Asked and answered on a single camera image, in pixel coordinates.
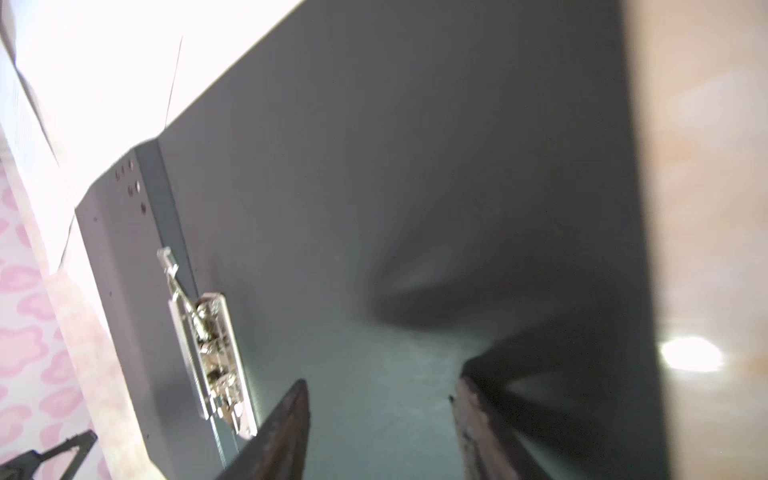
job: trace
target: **gray binder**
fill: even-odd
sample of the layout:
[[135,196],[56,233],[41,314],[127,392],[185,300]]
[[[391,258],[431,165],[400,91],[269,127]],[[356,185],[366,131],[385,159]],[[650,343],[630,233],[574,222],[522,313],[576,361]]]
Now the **gray binder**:
[[151,458],[242,445],[200,418],[170,247],[256,422],[307,379],[305,478],[461,478],[448,397],[500,342],[552,478],[668,477],[636,169],[613,2],[307,0],[77,210]]

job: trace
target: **metal lever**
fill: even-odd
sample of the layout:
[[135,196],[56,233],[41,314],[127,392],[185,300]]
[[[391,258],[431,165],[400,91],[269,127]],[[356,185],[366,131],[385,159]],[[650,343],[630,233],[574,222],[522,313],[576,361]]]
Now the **metal lever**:
[[204,419],[217,415],[238,436],[257,433],[240,351],[237,348],[227,299],[204,293],[192,300],[176,279],[179,265],[170,248],[157,251],[170,290],[168,307],[174,321],[184,365],[199,395],[198,411]]

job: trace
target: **beige surface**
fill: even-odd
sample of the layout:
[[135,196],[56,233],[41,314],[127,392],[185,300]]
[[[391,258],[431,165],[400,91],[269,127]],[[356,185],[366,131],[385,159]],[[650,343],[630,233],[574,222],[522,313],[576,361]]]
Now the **beige surface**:
[[[625,5],[659,337],[702,337],[723,354],[709,372],[665,372],[676,478],[766,478],[768,7],[747,0]],[[200,55],[231,48],[225,56],[233,61],[244,52],[247,41],[226,41],[228,25],[219,18],[207,26],[210,38],[225,40]],[[177,82],[192,90],[206,86],[201,75],[212,81],[222,68],[196,54],[181,63]],[[184,91],[189,101],[196,95]],[[173,103],[174,113],[181,104]],[[88,285],[90,267],[83,252],[73,252],[66,270]],[[110,470],[115,478],[157,475],[114,348],[98,328],[101,306],[82,301],[93,298],[81,290],[90,287],[70,278],[60,272],[46,281]]]

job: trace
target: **binder mechanism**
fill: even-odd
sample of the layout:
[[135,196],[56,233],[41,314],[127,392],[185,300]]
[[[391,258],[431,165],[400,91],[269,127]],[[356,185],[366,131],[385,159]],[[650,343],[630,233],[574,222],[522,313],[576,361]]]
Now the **binder mechanism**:
[[200,416],[208,420],[216,415],[239,437],[254,437],[256,416],[248,396],[227,299],[222,293],[204,293],[199,299],[190,299],[176,280],[179,265],[170,248],[159,249],[157,258],[168,281],[168,307],[187,374],[199,395],[196,404]]

